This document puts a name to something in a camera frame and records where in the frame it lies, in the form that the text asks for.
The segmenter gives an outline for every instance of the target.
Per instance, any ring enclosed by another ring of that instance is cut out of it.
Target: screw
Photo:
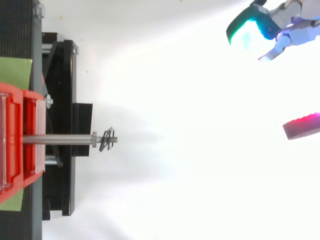
[[[110,137],[110,143],[116,144],[117,142],[118,142],[118,137],[116,137],[116,136]]]
[[[73,47],[73,55],[79,55],[79,47],[78,46]]]
[[[46,108],[49,109],[52,104],[54,104],[54,100],[51,99],[51,96],[50,96],[50,95],[47,95],[47,96],[45,97],[45,106],[46,106]]]
[[[33,9],[33,14],[38,18],[38,19],[44,19],[46,16],[46,8],[45,5],[42,3],[37,3],[35,8]]]

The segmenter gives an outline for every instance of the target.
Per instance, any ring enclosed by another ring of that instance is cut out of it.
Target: green tape
[[[29,89],[32,59],[0,57],[0,82]],[[0,204],[0,211],[21,211],[24,190]]]
[[[0,211],[21,211],[24,190],[21,189],[16,195],[0,204]]]
[[[29,89],[32,59],[0,57],[0,82]]]

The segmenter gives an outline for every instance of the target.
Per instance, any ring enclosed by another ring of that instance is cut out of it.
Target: white background
[[[119,138],[77,158],[75,212],[44,240],[320,238],[320,136],[282,129],[320,108],[319,42],[261,65],[225,33],[248,2],[42,2],[42,31],[79,46],[91,129]]]

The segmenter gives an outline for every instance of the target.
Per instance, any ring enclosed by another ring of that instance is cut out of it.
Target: black metal bracket
[[[76,44],[72,40],[54,41],[54,33],[42,40],[52,44],[42,54],[43,76],[48,94],[53,99],[47,109],[47,133],[91,134],[92,104],[76,103]],[[59,145],[46,147],[46,155],[57,155],[61,165],[46,165],[42,184],[42,219],[50,220],[50,211],[70,216],[75,210],[75,157],[89,156],[88,146]]]

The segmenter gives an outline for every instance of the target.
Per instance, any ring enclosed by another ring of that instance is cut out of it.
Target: red container
[[[23,91],[23,134],[46,134],[46,102],[39,93]],[[35,182],[45,170],[45,145],[23,145],[24,187]]]
[[[24,187],[21,89],[0,82],[0,204]]]

